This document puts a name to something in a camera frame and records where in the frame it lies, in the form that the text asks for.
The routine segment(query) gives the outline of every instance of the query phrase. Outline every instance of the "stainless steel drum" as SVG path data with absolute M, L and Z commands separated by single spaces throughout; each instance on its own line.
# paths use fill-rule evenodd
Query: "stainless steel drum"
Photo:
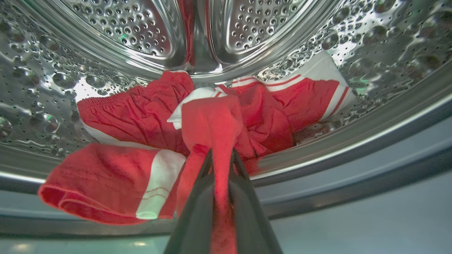
M 327 50 L 360 102 L 262 159 L 256 184 L 353 160 L 423 128 L 452 99 L 451 0 L 198 0 L 197 86 L 285 77 Z M 0 176 L 42 183 L 92 140 L 76 102 L 182 68 L 177 0 L 0 2 Z

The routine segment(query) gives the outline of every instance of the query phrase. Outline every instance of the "laundry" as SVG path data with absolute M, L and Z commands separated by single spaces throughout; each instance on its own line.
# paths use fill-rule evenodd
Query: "laundry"
M 52 207 L 104 224 L 172 218 L 174 211 L 181 214 L 212 148 L 217 200 L 212 251 L 226 253 L 235 246 L 227 197 L 232 148 L 247 171 L 256 173 L 260 157 L 292 147 L 294 133 L 355 99 L 326 53 L 289 77 L 270 82 L 242 77 L 230 87 L 194 89 L 185 71 L 165 71 L 147 87 L 80 101 L 84 128 L 100 144 L 69 155 L 38 194 Z
M 166 71 L 147 87 L 80 101 L 84 128 L 101 144 L 91 143 L 59 164 L 40 187 L 41 199 L 104 224 L 172 218 L 175 201 L 163 206 L 189 151 L 181 130 L 166 119 L 191 91 L 185 71 Z

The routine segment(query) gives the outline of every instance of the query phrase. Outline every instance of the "white fabric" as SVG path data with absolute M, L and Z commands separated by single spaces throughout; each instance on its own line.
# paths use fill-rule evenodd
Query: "white fabric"
M 177 105 L 174 112 L 171 114 L 171 116 L 166 120 L 167 122 L 172 122 L 173 126 L 176 130 L 179 130 L 182 128 L 182 105 L 185 103 L 196 100 L 196 99 L 204 99 L 204 98 L 213 98 L 213 97 L 223 97 L 227 94 L 221 90 L 221 88 L 216 87 L 201 87 L 198 89 L 195 89 L 193 92 L 191 92 L 185 99 L 182 100 L 179 105 Z
M 94 128 L 86 125 L 85 123 L 83 123 L 83 127 L 93 138 L 95 138 L 101 144 L 113 145 L 113 146 L 135 147 L 135 148 L 141 148 L 141 149 L 146 149 L 146 150 L 157 149 L 152 146 L 146 146 L 146 145 L 143 145 L 140 143 L 117 140 L 116 138 L 114 138 L 108 134 L 105 134 L 98 129 L 94 129 Z
M 185 156 L 171 150 L 162 149 L 155 155 L 149 183 L 136 212 L 138 219 L 157 219 L 184 163 Z
M 336 80 L 341 86 L 348 86 L 348 82 L 337 69 L 333 58 L 327 51 L 315 54 L 300 69 L 294 72 L 312 80 Z

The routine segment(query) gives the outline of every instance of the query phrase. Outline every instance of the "red clothing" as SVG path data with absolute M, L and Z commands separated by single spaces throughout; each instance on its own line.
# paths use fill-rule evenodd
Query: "red clothing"
M 259 157 L 292 147 L 293 133 L 338 112 L 354 98 L 351 89 L 334 80 L 295 75 L 264 83 L 244 77 L 231 88 L 220 86 L 179 105 L 199 91 L 193 90 L 187 73 L 167 71 L 146 88 L 79 102 L 86 130 L 102 144 L 90 144 L 58 165 L 41 186 L 41 199 L 105 224 L 172 218 L 175 209 L 182 212 L 212 148 L 216 172 L 212 251 L 230 253 L 235 250 L 227 196 L 232 148 L 247 171 L 255 172 Z M 181 108 L 180 115 L 167 122 L 176 108 Z

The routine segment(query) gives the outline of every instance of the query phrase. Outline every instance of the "metal surface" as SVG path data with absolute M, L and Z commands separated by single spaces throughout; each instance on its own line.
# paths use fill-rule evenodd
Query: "metal surface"
M 254 180 L 362 148 L 391 131 L 413 125 L 416 119 L 451 99 L 448 73 L 451 65 L 442 66 L 452 57 L 450 0 L 200 3 L 198 6 L 205 9 L 198 8 L 198 13 L 201 17 L 204 14 L 205 20 L 204 28 L 202 20 L 196 22 L 194 34 L 197 67 L 192 78 L 197 86 L 253 74 L 261 80 L 276 80 L 297 70 L 320 50 L 327 50 L 362 99 L 349 113 L 296 134 L 301 146 L 265 157 L 260 163 L 264 171 L 253 176 Z M 284 7 L 290 10 L 282 13 Z M 266 9 L 272 10 L 268 18 L 265 18 Z M 177 67 L 180 59 L 184 59 L 181 52 L 186 43 L 178 37 L 183 29 L 176 32 L 182 28 L 176 10 L 176 2 L 170 0 L 1 1 L 1 150 L 17 160 L 28 160 L 2 162 L 2 176 L 42 182 L 64 156 L 92 141 L 81 126 L 77 101 L 145 85 L 158 78 L 162 70 Z M 210 18 L 214 14 L 221 19 Z M 134 29 L 141 24 L 140 15 L 148 24 L 146 30 L 143 26 Z M 259 26 L 248 25 L 244 31 L 248 16 L 250 24 L 258 18 Z M 278 22 L 273 26 L 263 24 L 264 18 Z M 257 34 L 261 28 L 273 27 L 273 32 L 247 49 L 236 48 L 234 43 L 239 40 L 229 36 L 232 26 L 235 28 L 233 21 L 240 23 L 241 32 L 237 30 L 237 33 L 239 38 L 243 33 L 243 40 L 253 36 L 255 42 L 253 27 Z M 127 43 L 122 43 L 117 29 L 126 35 Z M 149 53 L 146 47 L 139 52 L 138 44 L 130 44 L 131 38 L 143 45 L 150 42 L 151 38 L 140 40 L 140 35 L 149 31 L 157 36 L 159 47 L 165 45 L 161 54 L 152 54 L 157 45 L 151 45 Z M 362 155 L 363 152 L 357 152 L 355 157 L 349 155 L 347 159 Z
M 448 254 L 452 173 L 382 195 L 271 221 L 285 254 Z M 168 236 L 51 239 L 3 237 L 6 254 L 161 254 Z

